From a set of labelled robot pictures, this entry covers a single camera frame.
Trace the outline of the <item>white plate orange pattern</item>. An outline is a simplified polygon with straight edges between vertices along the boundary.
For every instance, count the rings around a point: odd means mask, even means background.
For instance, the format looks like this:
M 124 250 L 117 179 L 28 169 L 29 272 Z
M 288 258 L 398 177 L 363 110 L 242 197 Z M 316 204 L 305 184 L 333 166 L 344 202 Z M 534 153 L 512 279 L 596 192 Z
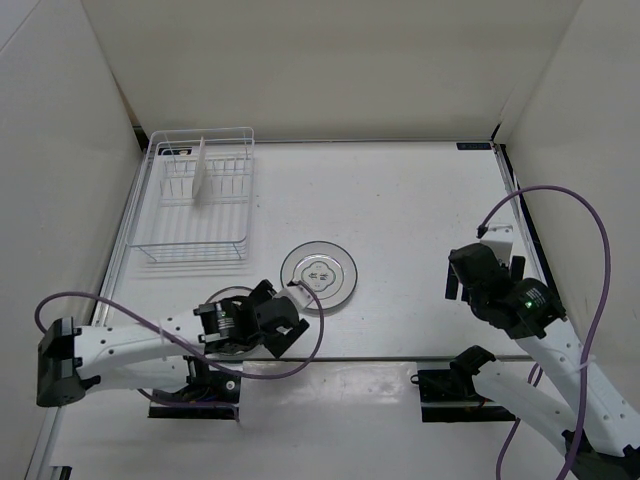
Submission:
M 205 303 L 206 304 L 214 303 L 224 298 L 233 297 L 233 296 L 248 296 L 251 293 L 251 291 L 252 289 L 246 286 L 236 285 L 236 286 L 226 287 L 210 295 L 206 299 Z M 227 347 L 224 347 L 222 350 L 218 350 L 217 354 L 221 357 L 240 358 L 242 356 L 248 355 L 254 349 L 255 347 L 242 347 L 240 349 L 237 349 L 235 347 L 227 346 Z

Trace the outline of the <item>white plate green rim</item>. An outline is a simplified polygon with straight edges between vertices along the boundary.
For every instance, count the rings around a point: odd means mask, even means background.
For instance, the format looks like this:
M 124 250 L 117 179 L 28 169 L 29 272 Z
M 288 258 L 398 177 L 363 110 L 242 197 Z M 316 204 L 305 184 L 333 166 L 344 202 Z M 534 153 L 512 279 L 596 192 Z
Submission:
M 325 313 L 343 308 L 353 296 L 358 270 L 353 257 L 341 246 L 311 241 L 294 248 L 280 269 L 280 282 L 303 282 L 310 287 Z

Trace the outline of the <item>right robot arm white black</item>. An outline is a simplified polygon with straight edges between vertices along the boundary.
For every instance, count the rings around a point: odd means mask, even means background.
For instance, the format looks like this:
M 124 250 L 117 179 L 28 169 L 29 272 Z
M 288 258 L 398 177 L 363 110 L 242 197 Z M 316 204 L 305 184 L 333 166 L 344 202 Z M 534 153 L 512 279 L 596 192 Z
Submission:
M 606 378 L 566 317 L 559 298 L 535 278 L 514 280 L 493 250 L 474 243 L 452 251 L 451 272 L 472 314 L 525 350 L 560 400 L 510 374 L 479 346 L 450 364 L 449 387 L 460 399 L 489 398 L 547 439 L 578 479 L 639 476 L 639 414 Z

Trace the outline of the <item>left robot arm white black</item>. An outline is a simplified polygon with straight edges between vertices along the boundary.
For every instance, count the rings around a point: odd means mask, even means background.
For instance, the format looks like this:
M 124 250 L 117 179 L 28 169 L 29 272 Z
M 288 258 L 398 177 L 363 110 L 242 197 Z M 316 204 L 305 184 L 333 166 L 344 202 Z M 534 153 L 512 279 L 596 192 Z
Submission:
M 275 290 L 263 280 L 156 321 L 114 301 L 109 306 L 132 324 L 81 326 L 59 318 L 40 328 L 36 404 L 62 407 L 98 391 L 166 387 L 198 400 L 208 392 L 209 373 L 246 375 L 227 367 L 228 361 L 259 347 L 280 358 L 310 327 L 303 310 L 318 302 L 302 282 Z

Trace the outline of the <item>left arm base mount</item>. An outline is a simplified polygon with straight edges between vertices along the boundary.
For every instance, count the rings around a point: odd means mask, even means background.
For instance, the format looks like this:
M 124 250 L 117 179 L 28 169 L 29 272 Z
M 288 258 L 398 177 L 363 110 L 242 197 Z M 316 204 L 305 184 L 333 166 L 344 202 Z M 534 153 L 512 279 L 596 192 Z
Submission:
M 240 420 L 242 378 L 212 368 L 195 357 L 184 356 L 185 384 L 146 393 L 150 419 Z

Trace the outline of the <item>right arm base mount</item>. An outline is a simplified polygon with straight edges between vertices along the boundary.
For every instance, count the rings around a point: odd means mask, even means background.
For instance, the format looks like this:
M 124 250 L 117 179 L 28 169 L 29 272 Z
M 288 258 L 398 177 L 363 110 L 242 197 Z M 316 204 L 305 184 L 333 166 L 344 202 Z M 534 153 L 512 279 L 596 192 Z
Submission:
M 496 357 L 480 346 L 472 346 L 451 360 L 447 367 L 419 366 L 410 377 L 419 391 L 423 423 L 510 422 L 515 416 L 499 403 L 480 395 L 473 377 Z

